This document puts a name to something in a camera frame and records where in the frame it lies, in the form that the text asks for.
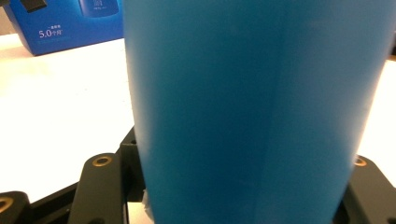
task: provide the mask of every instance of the white wall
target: white wall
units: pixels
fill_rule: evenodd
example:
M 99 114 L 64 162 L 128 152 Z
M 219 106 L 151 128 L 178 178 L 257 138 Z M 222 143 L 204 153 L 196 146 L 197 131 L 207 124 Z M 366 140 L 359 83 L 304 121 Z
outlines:
M 0 35 L 9 35 L 14 33 L 14 28 L 12 27 L 6 12 L 2 7 L 0 7 Z

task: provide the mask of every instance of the blue plastic cylinder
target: blue plastic cylinder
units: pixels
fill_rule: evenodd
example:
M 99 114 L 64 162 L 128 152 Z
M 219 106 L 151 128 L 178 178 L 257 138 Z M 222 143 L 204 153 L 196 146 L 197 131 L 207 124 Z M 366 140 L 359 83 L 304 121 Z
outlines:
M 394 0 L 125 1 L 155 222 L 330 223 L 395 26 Z

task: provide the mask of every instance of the black metal bracket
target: black metal bracket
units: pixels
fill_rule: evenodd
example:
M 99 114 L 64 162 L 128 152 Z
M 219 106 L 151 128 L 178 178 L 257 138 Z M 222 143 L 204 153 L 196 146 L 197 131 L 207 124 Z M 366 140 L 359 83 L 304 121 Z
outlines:
M 81 179 L 35 203 L 23 192 L 0 193 L 1 224 L 125 224 L 127 202 L 142 202 L 146 188 L 134 128 L 116 153 L 96 155 Z M 376 165 L 358 157 L 333 224 L 396 224 L 396 189 Z

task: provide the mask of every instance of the blue box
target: blue box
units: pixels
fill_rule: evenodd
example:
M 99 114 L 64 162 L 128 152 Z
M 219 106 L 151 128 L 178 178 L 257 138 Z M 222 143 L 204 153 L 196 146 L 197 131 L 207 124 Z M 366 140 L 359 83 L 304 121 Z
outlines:
M 121 0 L 10 0 L 5 7 L 34 55 L 123 38 Z

